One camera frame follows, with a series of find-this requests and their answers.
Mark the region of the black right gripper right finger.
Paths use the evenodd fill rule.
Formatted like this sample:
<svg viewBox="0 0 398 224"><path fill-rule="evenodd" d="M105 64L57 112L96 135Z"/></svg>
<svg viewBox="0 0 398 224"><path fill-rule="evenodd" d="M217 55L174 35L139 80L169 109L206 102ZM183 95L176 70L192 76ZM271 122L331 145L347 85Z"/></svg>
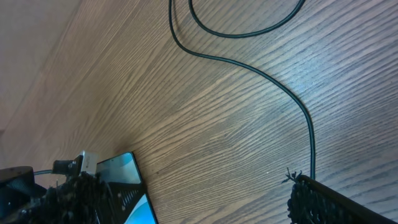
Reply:
<svg viewBox="0 0 398 224"><path fill-rule="evenodd" d="M303 175L286 174L292 181L288 217L296 224L397 224L331 188Z"/></svg>

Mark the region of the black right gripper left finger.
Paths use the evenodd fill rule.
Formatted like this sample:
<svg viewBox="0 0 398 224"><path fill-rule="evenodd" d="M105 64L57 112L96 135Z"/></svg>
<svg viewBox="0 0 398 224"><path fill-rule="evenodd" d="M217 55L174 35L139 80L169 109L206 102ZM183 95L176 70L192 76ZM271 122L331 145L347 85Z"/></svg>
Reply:
<svg viewBox="0 0 398 224"><path fill-rule="evenodd" d="M1 219L6 224L95 224L96 209L106 198L106 183L100 175L83 172L64 184L50 187L46 194L32 199Z"/></svg>

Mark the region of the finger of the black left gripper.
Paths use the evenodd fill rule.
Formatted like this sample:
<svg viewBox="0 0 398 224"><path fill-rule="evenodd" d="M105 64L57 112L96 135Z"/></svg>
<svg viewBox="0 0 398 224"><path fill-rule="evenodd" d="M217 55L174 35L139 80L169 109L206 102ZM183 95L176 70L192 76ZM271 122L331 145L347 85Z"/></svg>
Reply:
<svg viewBox="0 0 398 224"><path fill-rule="evenodd" d="M104 223L145 223L144 184L108 182Z"/></svg>

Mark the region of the blue Galaxy smartphone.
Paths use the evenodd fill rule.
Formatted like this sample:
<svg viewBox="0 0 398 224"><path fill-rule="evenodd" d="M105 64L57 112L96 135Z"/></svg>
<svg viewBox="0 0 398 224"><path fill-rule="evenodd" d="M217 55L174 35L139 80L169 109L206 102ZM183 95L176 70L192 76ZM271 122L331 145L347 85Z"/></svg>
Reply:
<svg viewBox="0 0 398 224"><path fill-rule="evenodd" d="M147 193L146 184L143 181L140 170L136 163L136 158L132 152L125 152L97 164L97 172L101 180L108 182L121 182L127 184L144 184L145 187L145 223L137 224L156 224L158 223L152 203ZM97 208L98 221L104 224L104 201L102 200ZM135 223L107 223L107 224L135 224Z"/></svg>

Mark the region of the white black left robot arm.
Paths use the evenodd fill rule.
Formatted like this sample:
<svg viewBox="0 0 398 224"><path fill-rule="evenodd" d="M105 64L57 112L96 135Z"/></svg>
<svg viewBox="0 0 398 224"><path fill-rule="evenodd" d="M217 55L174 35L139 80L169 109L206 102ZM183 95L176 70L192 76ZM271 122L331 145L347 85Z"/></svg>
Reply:
<svg viewBox="0 0 398 224"><path fill-rule="evenodd" d="M45 188L29 166L1 170L1 223L155 223L132 154L55 161L65 183Z"/></svg>

